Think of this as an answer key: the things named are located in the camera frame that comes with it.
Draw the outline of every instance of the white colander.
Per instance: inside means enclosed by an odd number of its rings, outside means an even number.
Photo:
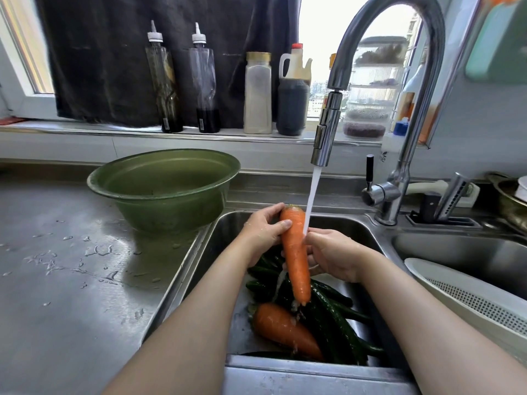
[[[437,263],[404,263],[433,296],[527,366],[527,301]]]

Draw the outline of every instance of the kitchen faucet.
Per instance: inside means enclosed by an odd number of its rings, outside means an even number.
[[[329,75],[328,88],[333,91],[329,93],[326,107],[320,115],[311,158],[311,163],[315,166],[328,165],[340,119],[341,91],[348,87],[357,46],[373,20],[386,8],[396,4],[408,4],[421,15],[428,29],[429,43],[422,88],[415,102],[414,113],[408,125],[397,166],[385,183],[372,185],[370,179],[367,188],[362,193],[363,200],[367,205],[380,205],[375,214],[375,220],[387,226],[397,224],[397,215],[403,196],[410,183],[410,162],[417,147],[419,133],[421,133],[443,61],[445,23],[438,0],[369,0],[355,15],[340,41],[337,56]],[[373,164],[368,163],[366,175],[372,176],[372,173]]]

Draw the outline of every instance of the water stream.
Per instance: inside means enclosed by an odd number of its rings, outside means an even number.
[[[309,198],[307,199],[306,221],[304,222],[304,235],[307,234],[307,228],[309,227],[309,218],[311,217],[311,211],[313,209],[313,201],[315,200],[318,181],[320,180],[320,173],[322,173],[322,168],[320,166],[315,166],[313,168],[313,178],[311,180],[311,191],[309,192]]]

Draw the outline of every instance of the orange carrot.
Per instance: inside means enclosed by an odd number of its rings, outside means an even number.
[[[280,214],[280,220],[286,219],[293,222],[291,228],[282,234],[289,279],[293,286],[295,299],[302,305],[306,305],[311,299],[311,275],[307,263],[307,250],[302,244],[306,213],[298,206],[288,205]]]
[[[253,316],[257,334],[298,350],[315,360],[323,360],[322,352],[312,334],[287,310],[274,303],[263,303]]]

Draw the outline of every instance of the green plastic basin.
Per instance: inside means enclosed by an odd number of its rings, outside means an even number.
[[[168,149],[114,160],[87,181],[93,192],[115,199],[136,230],[182,232],[219,216],[239,171],[240,162],[223,152]]]

